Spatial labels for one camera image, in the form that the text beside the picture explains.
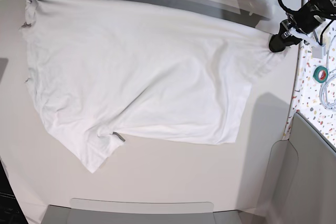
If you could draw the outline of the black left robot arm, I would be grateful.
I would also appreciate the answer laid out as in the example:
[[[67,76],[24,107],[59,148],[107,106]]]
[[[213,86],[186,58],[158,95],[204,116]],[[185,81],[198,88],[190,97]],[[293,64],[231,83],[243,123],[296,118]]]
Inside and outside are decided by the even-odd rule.
[[[301,41],[309,44],[322,45],[322,38],[312,40],[309,35],[325,20],[335,20],[335,0],[307,0],[298,10],[292,10],[284,5],[282,0],[277,0],[285,11],[287,19],[279,25],[279,32],[272,35],[269,41],[271,52],[282,52],[286,47],[297,45]]]

